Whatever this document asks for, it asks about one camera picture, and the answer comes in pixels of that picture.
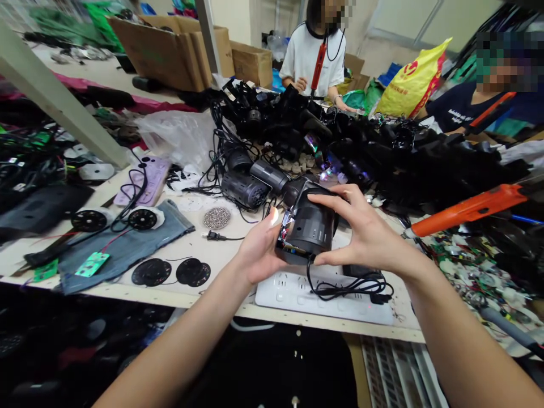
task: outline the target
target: power strip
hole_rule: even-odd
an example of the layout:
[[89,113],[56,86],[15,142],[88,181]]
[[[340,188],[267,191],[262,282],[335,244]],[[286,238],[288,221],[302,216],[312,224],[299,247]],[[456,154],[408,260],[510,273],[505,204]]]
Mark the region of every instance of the power strip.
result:
[[[133,167],[134,170],[139,171],[130,173],[129,179],[125,182],[125,184],[133,183],[137,186],[142,186],[144,179],[142,172],[143,167],[146,168],[147,175],[146,191],[142,194],[138,201],[136,201],[137,206],[153,207],[155,204],[157,204],[160,195],[163,193],[164,182],[171,165],[172,163],[166,159],[161,159],[154,156],[145,156],[142,158],[141,164]],[[126,194],[120,191],[113,200],[113,203],[119,206],[126,206],[130,202],[131,197],[140,191],[140,188],[135,188],[130,185],[124,187],[122,186],[121,189],[123,189]]]
[[[321,281],[346,286],[354,280],[355,278],[343,275],[323,276],[312,273],[314,287]],[[392,325],[394,320],[391,307],[388,304],[376,305],[372,303],[369,295],[349,294],[325,302],[311,293],[305,276],[287,272],[278,272],[259,283],[255,303],[275,309],[383,325]]]

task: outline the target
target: white power strip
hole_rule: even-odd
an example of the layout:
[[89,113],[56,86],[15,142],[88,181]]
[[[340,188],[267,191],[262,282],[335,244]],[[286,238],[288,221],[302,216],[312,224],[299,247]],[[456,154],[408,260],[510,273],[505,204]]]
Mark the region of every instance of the white power strip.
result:
[[[312,273],[314,287],[321,281],[346,286],[354,280],[355,278],[342,275],[323,276]],[[349,294],[325,302],[311,293],[310,290],[310,285],[305,276],[277,272],[267,280],[259,283],[255,303],[259,306],[311,313],[313,315],[339,317],[383,325],[393,324],[391,307],[388,304],[376,305],[370,302],[369,295]]]

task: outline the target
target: hand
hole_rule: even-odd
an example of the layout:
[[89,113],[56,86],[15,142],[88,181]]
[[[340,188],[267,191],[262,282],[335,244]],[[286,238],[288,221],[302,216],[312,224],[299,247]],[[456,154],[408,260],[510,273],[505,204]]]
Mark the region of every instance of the hand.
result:
[[299,78],[297,82],[293,84],[293,86],[295,87],[297,91],[299,91],[300,94],[302,94],[306,90],[306,87],[308,86],[308,80],[306,78],[301,77]]
[[355,108],[350,108],[348,105],[346,105],[344,103],[344,101],[341,99],[341,98],[337,98],[337,103],[336,103],[336,106],[338,109],[340,109],[341,111],[344,111],[344,112],[353,112],[353,113],[357,113],[357,109]]
[[349,202],[332,195],[309,194],[308,199],[333,209],[344,217],[352,229],[348,246],[318,255],[315,265],[364,265],[373,269],[409,274],[408,266],[428,258],[408,244],[379,216],[354,184],[330,189]]
[[280,224],[273,226],[277,220],[278,209],[272,207],[268,217],[249,231],[235,256],[237,267],[244,271],[251,284],[262,282],[287,266],[274,253],[281,228]]

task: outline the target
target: red wire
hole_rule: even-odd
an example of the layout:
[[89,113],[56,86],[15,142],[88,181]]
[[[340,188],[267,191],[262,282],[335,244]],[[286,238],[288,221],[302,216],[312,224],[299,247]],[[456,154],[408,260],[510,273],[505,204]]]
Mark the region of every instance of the red wire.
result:
[[111,245],[112,242],[114,242],[117,238],[122,237],[124,234],[126,234],[127,232],[130,232],[130,231],[132,231],[132,229],[127,229],[125,232],[121,232],[121,233],[120,233],[119,235],[117,235],[114,239],[112,239],[110,242],[108,242],[108,243],[106,244],[106,246],[105,246],[100,252],[104,253],[104,251],[105,251],[106,249],[108,249],[108,247]]
[[62,234],[62,235],[52,235],[52,236],[50,236],[50,237],[42,238],[41,240],[36,241],[36,242],[33,243],[32,245],[36,245],[38,242],[42,242],[43,240],[46,240],[46,239],[59,238],[59,237],[61,237],[61,236],[76,235],[76,234],[79,234],[79,232],[69,232],[69,233]]

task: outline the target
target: white plastic bag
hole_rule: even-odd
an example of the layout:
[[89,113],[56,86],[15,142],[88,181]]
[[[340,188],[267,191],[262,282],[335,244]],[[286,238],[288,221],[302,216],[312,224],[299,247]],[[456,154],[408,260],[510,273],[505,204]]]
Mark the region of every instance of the white plastic bag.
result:
[[134,121],[144,142],[158,157],[181,167],[188,164],[204,173],[211,164],[215,124],[205,113],[161,111]]

